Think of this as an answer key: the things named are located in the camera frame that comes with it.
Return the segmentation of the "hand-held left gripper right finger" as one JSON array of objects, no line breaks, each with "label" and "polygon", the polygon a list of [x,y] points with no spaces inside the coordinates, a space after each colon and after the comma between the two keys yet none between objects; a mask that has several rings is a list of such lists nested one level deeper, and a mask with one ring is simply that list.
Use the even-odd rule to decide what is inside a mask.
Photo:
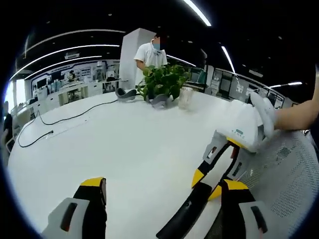
[{"label": "hand-held left gripper right finger", "polygon": [[279,234],[272,212],[240,181],[221,182],[221,209],[224,239],[275,239]]}]

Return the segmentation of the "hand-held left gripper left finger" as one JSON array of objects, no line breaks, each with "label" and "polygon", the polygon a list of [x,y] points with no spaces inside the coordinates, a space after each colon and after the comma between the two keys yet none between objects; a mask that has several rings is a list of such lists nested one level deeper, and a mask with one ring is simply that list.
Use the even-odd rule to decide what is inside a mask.
[{"label": "hand-held left gripper left finger", "polygon": [[106,236],[106,178],[87,179],[72,198],[49,214],[43,239],[104,239]]}]

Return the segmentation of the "person's right hand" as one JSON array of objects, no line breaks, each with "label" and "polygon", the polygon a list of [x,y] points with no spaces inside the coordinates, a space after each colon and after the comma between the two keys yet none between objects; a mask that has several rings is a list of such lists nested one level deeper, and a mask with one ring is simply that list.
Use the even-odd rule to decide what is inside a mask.
[{"label": "person's right hand", "polygon": [[262,98],[259,94],[252,92],[250,100],[257,111],[257,132],[260,142],[269,139],[275,131],[276,110],[268,98]]}]

